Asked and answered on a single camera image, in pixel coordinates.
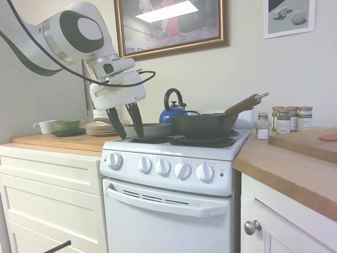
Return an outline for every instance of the black cable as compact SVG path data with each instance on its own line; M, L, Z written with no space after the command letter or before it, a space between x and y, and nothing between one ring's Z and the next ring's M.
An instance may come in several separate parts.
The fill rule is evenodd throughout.
M28 30L28 28L25 26L25 24L23 23L23 21L21 20L19 14L17 13L13 3L11 0L7 0L13 14L15 15L17 21L19 22L19 24L21 25L21 27L23 28L23 30L26 32L26 34L28 35L28 37L34 42L34 44L43 52L45 53L53 62L55 62L58 66L60 66L61 68L63 68L64 70L68 71L69 73L73 74L73 75L76 75L88 82L91 82L91 83L96 83L96 84L99 84L99 85L102 85L102 86L108 86L108 87L122 87L122 88L127 88L127 87L134 87L134 86L138 86L138 85L141 85L145 82L147 82L148 80L152 79L155 77L156 73L154 71L140 71L138 72L138 74L144 74L144 73L152 73L152 76L148 77L147 79L139 82L139 83L134 83L134 84L128 84L128 85L121 85L121 84L108 84L108 83L102 83L102 82L98 82L98 81L95 81L95 80L92 80L90 78L87 78L86 76L83 76L81 74L78 74L77 72L67 68L66 66L64 66L62 63L60 63L57 59L53 58L46 49L44 49L40 44L39 42L37 42L37 40L32 36L32 34L30 33L30 31Z

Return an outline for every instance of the oven door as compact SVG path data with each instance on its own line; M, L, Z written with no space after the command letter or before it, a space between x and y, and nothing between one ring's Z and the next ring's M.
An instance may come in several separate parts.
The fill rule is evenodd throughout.
M230 253L231 198L104 179L109 253Z

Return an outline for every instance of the green bowl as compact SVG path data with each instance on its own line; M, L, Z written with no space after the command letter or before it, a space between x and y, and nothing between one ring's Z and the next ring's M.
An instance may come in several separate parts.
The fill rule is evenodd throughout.
M80 127L80 120L61 120L53 122L54 128L59 133L73 133Z

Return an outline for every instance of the framed picture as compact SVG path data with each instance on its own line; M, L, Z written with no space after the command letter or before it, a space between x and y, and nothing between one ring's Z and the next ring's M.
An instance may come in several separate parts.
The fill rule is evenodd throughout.
M228 0L114 0L120 57L135 60L229 45Z
M264 0L264 38L315 30L315 0Z

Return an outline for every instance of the wooden countertop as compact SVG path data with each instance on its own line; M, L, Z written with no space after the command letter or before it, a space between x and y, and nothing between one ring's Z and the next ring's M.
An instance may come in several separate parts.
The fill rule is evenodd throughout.
M105 142L117 139L120 139L120 137L94 137L89 134L73 137L56 137L52 134L35 134L12 138L12 142L54 148L79 149L86 151L102 152Z
M53 153L63 153L63 154L77 154L77 155L85 155L88 157L97 157L101 158L102 152L97 151L87 151L87 150L79 150L79 149L64 149L64 148L55 148L55 147L46 147L41 145L30 145L30 144L21 144L21 143L7 143L2 144L0 147L7 147L13 149L26 149L26 150L36 150L36 151L45 151L45 152L53 152Z
M337 222L337 164L273 146L252 133L233 168Z

